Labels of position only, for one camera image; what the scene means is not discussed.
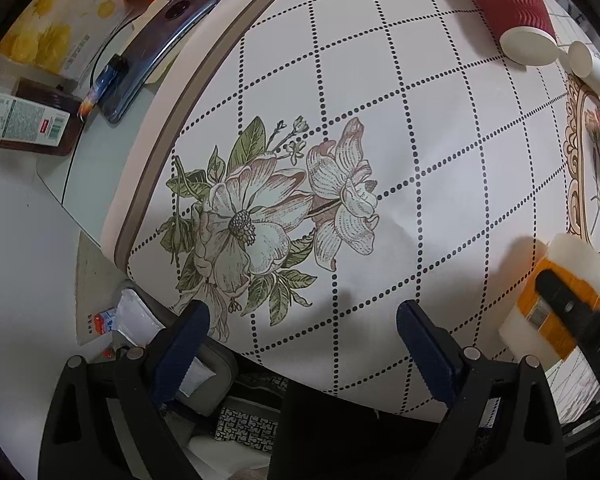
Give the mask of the white printed mug upper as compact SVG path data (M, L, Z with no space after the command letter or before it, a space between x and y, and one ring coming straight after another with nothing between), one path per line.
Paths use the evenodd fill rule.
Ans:
M567 55L571 71L600 97L600 54L581 41L573 41Z

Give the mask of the orange and white cup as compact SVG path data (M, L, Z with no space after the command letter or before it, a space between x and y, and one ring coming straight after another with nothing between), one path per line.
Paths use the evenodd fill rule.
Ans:
M577 347L562 318L578 304L600 310L600 254L579 237L557 234L498 333L516 359L535 356L549 370Z

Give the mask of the yellow patterned snack bag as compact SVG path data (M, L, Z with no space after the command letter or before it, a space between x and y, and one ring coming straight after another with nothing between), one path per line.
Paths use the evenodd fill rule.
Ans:
M125 0L32 0L1 40L0 53L78 81L128 13Z

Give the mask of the dark brown box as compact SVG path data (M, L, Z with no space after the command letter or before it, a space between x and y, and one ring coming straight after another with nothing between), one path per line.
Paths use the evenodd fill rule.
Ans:
M78 117L81 101L55 87L21 78L14 94L0 148L44 155L68 156L84 123Z

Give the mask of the blue lighter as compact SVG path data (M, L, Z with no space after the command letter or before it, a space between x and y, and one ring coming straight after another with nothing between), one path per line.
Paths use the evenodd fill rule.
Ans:
M84 124L87 117L94 110L102 97L114 85L119 82L128 72L129 63L121 55L115 54L99 73L97 78L91 83L85 98L82 100L78 109L78 117Z

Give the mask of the green white medicine box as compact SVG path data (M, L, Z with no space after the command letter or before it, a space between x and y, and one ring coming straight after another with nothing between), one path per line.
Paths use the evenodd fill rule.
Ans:
M0 92L0 141L57 148L70 118L64 110Z

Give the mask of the purple smartphone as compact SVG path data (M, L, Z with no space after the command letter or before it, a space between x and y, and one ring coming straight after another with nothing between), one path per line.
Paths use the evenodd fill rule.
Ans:
M151 73L220 0L169 0L131 40L98 101L110 124L122 119Z

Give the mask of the floral checked tablecloth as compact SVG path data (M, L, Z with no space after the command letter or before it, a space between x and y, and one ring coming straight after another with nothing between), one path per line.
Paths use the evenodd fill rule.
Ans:
M444 412L396 332L415 299L498 331L560 233L600 254L600 98L503 54L476 0L224 0L164 78L102 252L296 382Z

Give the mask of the grey open bag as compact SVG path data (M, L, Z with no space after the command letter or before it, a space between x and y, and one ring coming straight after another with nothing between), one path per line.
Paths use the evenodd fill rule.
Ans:
M148 310L148 316L158 325L171 326L178 317L147 295L131 281L124 281L114 294L115 300L124 295L132 299L131 292ZM230 392L237 378L236 354L222 344L206 338L197 354L194 370L187 375L186 385L176 394L177 408L186 407L186 415L211 416Z

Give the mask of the red ribbed paper cup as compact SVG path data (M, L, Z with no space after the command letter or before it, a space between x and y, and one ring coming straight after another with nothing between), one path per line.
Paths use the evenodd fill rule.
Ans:
M558 59L557 40L544 0L476 0L503 53L524 66Z

